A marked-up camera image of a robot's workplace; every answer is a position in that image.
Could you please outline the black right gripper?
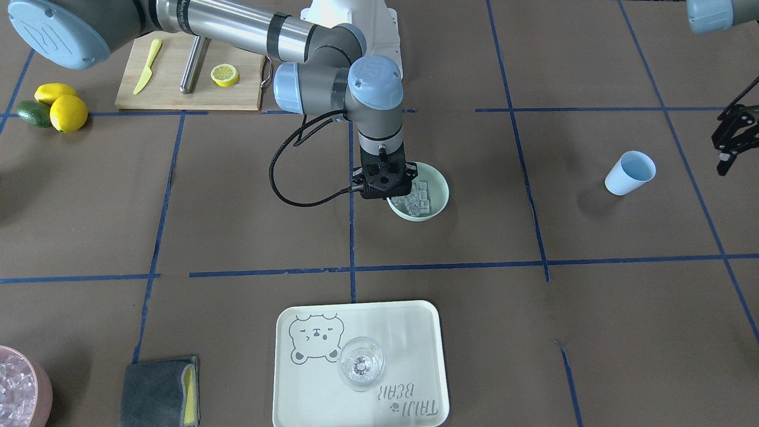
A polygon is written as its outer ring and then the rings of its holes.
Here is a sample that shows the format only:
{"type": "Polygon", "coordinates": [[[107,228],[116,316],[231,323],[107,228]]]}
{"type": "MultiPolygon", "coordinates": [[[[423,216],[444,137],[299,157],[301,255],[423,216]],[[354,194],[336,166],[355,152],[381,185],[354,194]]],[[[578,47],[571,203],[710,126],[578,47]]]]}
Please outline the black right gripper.
{"type": "Polygon", "coordinates": [[[368,184],[401,184],[406,175],[406,147],[390,154],[370,154],[361,148],[361,167],[368,184]]]}

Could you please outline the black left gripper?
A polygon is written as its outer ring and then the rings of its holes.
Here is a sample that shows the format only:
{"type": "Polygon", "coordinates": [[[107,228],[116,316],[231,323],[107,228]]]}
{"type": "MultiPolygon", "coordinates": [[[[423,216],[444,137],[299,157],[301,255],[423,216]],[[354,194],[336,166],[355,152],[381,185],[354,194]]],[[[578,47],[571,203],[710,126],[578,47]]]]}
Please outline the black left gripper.
{"type": "Polygon", "coordinates": [[[711,140],[714,149],[719,151],[716,167],[719,176],[725,176],[729,172],[738,154],[758,147],[757,119],[757,106],[729,109],[718,116],[719,125],[711,140]]]}

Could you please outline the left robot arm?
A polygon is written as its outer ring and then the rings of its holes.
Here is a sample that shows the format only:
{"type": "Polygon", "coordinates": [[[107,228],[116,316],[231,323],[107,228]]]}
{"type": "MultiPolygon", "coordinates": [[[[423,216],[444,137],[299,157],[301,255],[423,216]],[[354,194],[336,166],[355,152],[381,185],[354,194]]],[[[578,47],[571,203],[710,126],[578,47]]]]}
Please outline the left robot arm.
{"type": "MultiPolygon", "coordinates": [[[[757,22],[757,1],[688,1],[687,16],[691,31],[712,33],[757,22]]],[[[757,87],[754,78],[740,94],[729,102],[718,114],[718,127],[711,135],[713,148],[719,152],[716,170],[719,176],[726,176],[739,155],[757,149],[758,113],[757,105],[743,105],[742,99],[757,87]]]]}

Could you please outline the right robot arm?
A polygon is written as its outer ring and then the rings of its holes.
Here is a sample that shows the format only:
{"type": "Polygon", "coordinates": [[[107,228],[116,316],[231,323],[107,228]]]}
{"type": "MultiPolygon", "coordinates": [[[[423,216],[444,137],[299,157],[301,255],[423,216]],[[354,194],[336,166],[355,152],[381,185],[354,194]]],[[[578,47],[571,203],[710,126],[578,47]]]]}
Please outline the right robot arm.
{"type": "Polygon", "coordinates": [[[353,189],[390,193],[417,175],[404,154],[398,14],[384,1],[314,1],[293,15],[241,1],[11,1],[7,13],[25,43],[70,69],[150,34],[176,47],[212,46],[214,59],[255,58],[257,72],[276,60],[280,109],[355,125],[353,189]]]}

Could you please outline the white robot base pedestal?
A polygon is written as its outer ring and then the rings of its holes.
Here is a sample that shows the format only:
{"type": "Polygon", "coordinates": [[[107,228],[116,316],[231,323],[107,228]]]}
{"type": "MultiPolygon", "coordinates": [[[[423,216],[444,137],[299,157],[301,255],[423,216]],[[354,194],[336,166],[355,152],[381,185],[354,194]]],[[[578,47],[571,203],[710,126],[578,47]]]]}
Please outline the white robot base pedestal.
{"type": "Polygon", "coordinates": [[[404,76],[398,14],[385,1],[312,1],[301,10],[300,19],[328,28],[339,24],[357,27],[366,40],[364,56],[385,56],[404,76]]]}

